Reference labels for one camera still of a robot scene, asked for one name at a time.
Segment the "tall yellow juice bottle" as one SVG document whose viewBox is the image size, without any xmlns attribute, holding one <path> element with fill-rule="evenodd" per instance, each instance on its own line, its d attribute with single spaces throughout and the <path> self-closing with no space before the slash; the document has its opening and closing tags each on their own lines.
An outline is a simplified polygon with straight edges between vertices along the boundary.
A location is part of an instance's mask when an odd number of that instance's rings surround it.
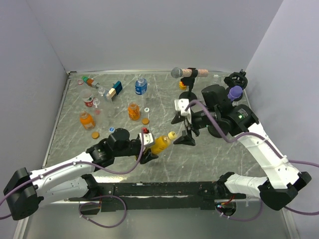
<svg viewBox="0 0 319 239">
<path fill-rule="evenodd" d="M 177 134 L 174 131 L 169 132 L 167 135 L 162 135 L 155 140 L 155 144 L 151 147 L 151 153 L 158 155 L 177 138 Z"/>
</svg>

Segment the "small orange juice bottle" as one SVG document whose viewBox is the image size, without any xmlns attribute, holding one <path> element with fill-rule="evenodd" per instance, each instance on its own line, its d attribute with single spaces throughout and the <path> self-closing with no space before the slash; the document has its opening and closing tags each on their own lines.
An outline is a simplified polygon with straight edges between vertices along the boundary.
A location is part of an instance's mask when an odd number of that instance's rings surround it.
<svg viewBox="0 0 319 239">
<path fill-rule="evenodd" d="M 140 118 L 140 108 L 135 102 L 131 102 L 128 106 L 128 115 L 131 120 L 138 120 Z"/>
</svg>

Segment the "blue label water bottle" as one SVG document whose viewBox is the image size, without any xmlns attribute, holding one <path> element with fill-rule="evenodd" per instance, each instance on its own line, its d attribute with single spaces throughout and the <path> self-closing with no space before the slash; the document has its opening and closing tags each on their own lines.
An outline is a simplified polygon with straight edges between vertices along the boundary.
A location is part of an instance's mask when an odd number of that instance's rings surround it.
<svg viewBox="0 0 319 239">
<path fill-rule="evenodd" d="M 143 77 L 139 77 L 135 82 L 135 93 L 137 95 L 144 95 L 147 92 L 147 80 Z"/>
</svg>

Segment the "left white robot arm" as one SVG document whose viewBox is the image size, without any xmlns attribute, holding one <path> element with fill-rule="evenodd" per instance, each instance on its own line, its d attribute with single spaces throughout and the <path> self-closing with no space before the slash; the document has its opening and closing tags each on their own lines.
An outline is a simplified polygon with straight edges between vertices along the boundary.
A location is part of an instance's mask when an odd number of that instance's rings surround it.
<svg viewBox="0 0 319 239">
<path fill-rule="evenodd" d="M 154 144 L 155 138 L 147 128 L 142 128 L 136 139 L 130 139 L 126 129 L 118 128 L 72 159 L 39 170 L 16 170 L 3 190 L 1 202 L 7 203 L 9 217 L 18 221 L 40 206 L 60 200 L 93 200 L 99 192 L 93 172 L 108 172 L 116 157 L 135 156 L 136 164 L 145 164 L 155 158 L 149 149 Z"/>
</svg>

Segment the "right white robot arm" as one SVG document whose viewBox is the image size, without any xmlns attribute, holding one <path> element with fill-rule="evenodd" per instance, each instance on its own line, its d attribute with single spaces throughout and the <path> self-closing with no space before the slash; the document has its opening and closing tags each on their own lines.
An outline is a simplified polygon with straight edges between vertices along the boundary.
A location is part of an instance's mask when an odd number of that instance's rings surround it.
<svg viewBox="0 0 319 239">
<path fill-rule="evenodd" d="M 233 105 L 233 101 L 242 95 L 241 87 L 234 91 L 211 85 L 201 93 L 203 104 L 186 98 L 174 101 L 175 117 L 171 123 L 183 122 L 185 125 L 182 136 L 174 143 L 194 146 L 192 136 L 199 136 L 200 129 L 207 127 L 212 127 L 215 137 L 221 137 L 228 143 L 240 142 L 266 175 L 248 177 L 227 172 L 213 184 L 212 195 L 229 198 L 244 194 L 260 198 L 273 210 L 284 208 L 311 181 L 310 174 L 298 170 L 279 152 L 247 105 Z"/>
</svg>

